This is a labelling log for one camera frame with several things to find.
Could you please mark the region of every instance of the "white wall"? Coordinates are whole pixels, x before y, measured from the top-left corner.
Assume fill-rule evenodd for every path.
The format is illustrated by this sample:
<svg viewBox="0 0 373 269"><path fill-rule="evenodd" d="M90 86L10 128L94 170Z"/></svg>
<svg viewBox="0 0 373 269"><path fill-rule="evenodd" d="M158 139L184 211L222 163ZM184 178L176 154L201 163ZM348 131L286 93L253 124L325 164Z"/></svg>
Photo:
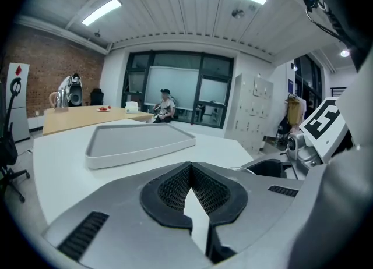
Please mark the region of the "white wall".
<svg viewBox="0 0 373 269"><path fill-rule="evenodd" d="M336 73L330 74L330 88L348 87L356 78L355 67L338 68Z"/></svg>
<svg viewBox="0 0 373 269"><path fill-rule="evenodd" d="M286 115L287 104L285 100L289 94L288 80L293 81L293 94L295 92L295 71L291 69L292 63L294 61L278 66L268 78L268 81L273 83L273 99L267 122L267 136L276 137L277 127Z"/></svg>
<svg viewBox="0 0 373 269"><path fill-rule="evenodd" d="M121 106L123 80L129 53L150 50L206 52L209 54L234 58L233 79L231 84L232 87L230 90L230 98L227 108L226 120L224 122L224 128L210 128L207 126L190 125L188 123L173 121L173 124L176 127L190 132L223 137L229 116L228 113L230 111L231 100L233 96L235 77L242 72L248 72L254 76L260 74L262 78L270 80L275 85L273 98L276 99L276 102L274 101L272 104L273 112L271 117L273 117L273 119L271 118L270 124L268 126L269 135L272 136L274 132L277 131L277 126L280 123L281 119L284 117L283 102L287 98L287 79L291 79L294 82L295 88L294 72L291 70L290 66L291 62L281 65L275 70L275 67L271 63L265 62L259 58L215 45L198 43L148 43L123 49L117 49L113 52L110 52L105 58L104 68L100 81L100 88L105 94L105 104L110 104L116 107Z"/></svg>
<svg viewBox="0 0 373 269"><path fill-rule="evenodd" d="M330 76L331 72L327 68L322 68L321 70L321 83L322 83L322 99L332 96L332 91L330 90Z"/></svg>
<svg viewBox="0 0 373 269"><path fill-rule="evenodd" d="M120 107L124 72L128 59L128 51L118 49L105 57L101 73L100 88L104 93L104 104Z"/></svg>

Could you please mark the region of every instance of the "sign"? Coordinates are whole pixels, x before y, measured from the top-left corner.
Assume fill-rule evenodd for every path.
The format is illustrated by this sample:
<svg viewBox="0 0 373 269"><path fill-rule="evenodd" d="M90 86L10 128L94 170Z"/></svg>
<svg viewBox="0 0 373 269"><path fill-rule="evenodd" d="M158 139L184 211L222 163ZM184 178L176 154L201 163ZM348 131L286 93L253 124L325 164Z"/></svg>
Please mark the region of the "sign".
<svg viewBox="0 0 373 269"><path fill-rule="evenodd" d="M289 83L287 85L287 91L289 93L293 94L293 90L294 90L294 82L289 79Z"/></svg>
<svg viewBox="0 0 373 269"><path fill-rule="evenodd" d="M316 111L299 126L307 146L315 147L324 164L331 159L348 131L336 100L335 97L324 99Z"/></svg>
<svg viewBox="0 0 373 269"><path fill-rule="evenodd" d="M336 101L326 100L319 111L315 115L312 114L313 117L304 127L317 140L331 127L339 114L340 112L336 107Z"/></svg>

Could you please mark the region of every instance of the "chair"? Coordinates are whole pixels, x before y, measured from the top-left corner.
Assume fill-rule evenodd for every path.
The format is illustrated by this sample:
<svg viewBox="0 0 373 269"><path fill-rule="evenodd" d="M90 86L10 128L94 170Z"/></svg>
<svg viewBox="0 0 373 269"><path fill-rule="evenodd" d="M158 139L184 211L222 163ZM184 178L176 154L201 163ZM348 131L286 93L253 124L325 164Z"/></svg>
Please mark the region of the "chair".
<svg viewBox="0 0 373 269"><path fill-rule="evenodd" d="M22 196L21 192L19 192L19 190L14 186L13 180L23 174L26 174L27 179L30 179L30 174L26 170L13 172L11 168L8 168L8 165L14 165L16 163L18 157L16 144L14 143L12 135L13 122L9 126L9 118L14 98L18 96L21 90L20 81L21 79L17 77L10 84L12 97L10 98L7 112L5 112L6 108L4 88L0 83L0 171L3 176L3 178L0 180L0 186L2 186L3 195L5 193L6 187L10 186L19 195L19 200L21 201L21 203L24 203L25 198L24 196Z"/></svg>
<svg viewBox="0 0 373 269"><path fill-rule="evenodd" d="M104 104L104 93L101 92L100 88L94 88L91 92L91 104L90 105L103 105Z"/></svg>

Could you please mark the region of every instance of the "locker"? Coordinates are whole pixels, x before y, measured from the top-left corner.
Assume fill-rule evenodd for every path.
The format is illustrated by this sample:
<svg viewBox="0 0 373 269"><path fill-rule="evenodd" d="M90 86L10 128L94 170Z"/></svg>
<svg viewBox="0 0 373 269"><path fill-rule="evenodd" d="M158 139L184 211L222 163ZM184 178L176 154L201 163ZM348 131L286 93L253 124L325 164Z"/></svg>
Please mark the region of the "locker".
<svg viewBox="0 0 373 269"><path fill-rule="evenodd" d="M259 104L259 117L267 118L269 114L270 101L264 98L260 98Z"/></svg>
<svg viewBox="0 0 373 269"><path fill-rule="evenodd" d="M273 83L264 80L263 81L263 98L265 99L272 99L273 94Z"/></svg>
<svg viewBox="0 0 373 269"><path fill-rule="evenodd" d="M264 90L266 89L266 81L261 79L260 77L255 78L254 82L254 92L253 95L257 97L264 96Z"/></svg>
<svg viewBox="0 0 373 269"><path fill-rule="evenodd" d="M256 116L258 113L259 113L258 104L255 101L251 102L251 106L250 106L250 109L249 109L249 114L251 116Z"/></svg>
<svg viewBox="0 0 373 269"><path fill-rule="evenodd" d="M236 78L235 87L226 137L238 141L249 154L257 155L266 133L273 84L242 73Z"/></svg>

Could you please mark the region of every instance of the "whiteboard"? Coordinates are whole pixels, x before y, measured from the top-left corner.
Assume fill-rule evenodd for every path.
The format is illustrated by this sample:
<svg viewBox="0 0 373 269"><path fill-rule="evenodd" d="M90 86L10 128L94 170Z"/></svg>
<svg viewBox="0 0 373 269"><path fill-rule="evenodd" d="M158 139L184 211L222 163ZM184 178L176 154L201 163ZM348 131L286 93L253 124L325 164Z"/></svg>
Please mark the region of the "whiteboard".
<svg viewBox="0 0 373 269"><path fill-rule="evenodd" d="M147 78L145 104L161 101L161 89L169 89L177 100L177 108L193 109L198 82L198 69L152 66Z"/></svg>

